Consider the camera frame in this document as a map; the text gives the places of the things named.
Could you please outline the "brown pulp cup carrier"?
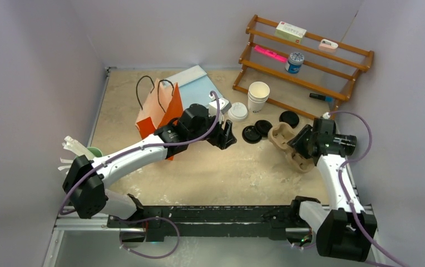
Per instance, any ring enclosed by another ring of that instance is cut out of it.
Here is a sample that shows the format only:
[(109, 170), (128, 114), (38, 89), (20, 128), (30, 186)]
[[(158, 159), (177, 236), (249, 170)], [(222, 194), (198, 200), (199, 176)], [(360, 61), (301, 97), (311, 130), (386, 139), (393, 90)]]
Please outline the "brown pulp cup carrier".
[(285, 122), (278, 123), (268, 132), (268, 140), (284, 154), (291, 168), (298, 173), (305, 174), (314, 168), (314, 163), (312, 159), (306, 159), (296, 149), (288, 145), (288, 142), (295, 136), (293, 128)]

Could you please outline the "orange paper bag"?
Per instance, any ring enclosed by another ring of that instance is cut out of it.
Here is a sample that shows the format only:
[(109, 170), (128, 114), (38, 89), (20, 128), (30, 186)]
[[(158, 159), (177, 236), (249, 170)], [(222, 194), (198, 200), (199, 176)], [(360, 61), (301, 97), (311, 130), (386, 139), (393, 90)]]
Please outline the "orange paper bag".
[(154, 133), (161, 126), (167, 125), (172, 119), (180, 117), (184, 108), (181, 101), (179, 85), (169, 80), (142, 76), (139, 80), (148, 78), (152, 88), (144, 103), (140, 103), (140, 111), (136, 119), (136, 127), (142, 139)]

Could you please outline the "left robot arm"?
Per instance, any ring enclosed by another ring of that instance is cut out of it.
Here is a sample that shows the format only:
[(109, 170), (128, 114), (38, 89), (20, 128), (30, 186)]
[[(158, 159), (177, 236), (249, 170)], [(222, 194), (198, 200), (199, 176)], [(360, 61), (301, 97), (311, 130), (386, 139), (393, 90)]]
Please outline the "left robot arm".
[(77, 156), (62, 184), (64, 202), (70, 202), (82, 219), (105, 212), (121, 218), (130, 228), (137, 227), (142, 222), (141, 203), (132, 195), (120, 195), (108, 188), (146, 165), (186, 151), (194, 142), (205, 140), (224, 150), (237, 142), (232, 126), (222, 114), (210, 115), (205, 106), (192, 104), (180, 117), (134, 145), (93, 160)]

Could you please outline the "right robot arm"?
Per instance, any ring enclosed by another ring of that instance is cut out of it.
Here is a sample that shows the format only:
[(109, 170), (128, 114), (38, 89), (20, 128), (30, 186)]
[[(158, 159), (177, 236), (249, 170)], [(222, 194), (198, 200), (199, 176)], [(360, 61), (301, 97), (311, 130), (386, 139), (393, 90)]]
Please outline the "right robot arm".
[(295, 226), (307, 223), (313, 230), (313, 243), (320, 256), (364, 262), (377, 229), (374, 215), (359, 202), (346, 170), (348, 156), (357, 144), (353, 135), (337, 133), (335, 121), (315, 118), (288, 145), (298, 155), (312, 160), (327, 190), (329, 208), (310, 198), (299, 197), (299, 205), (290, 209)]

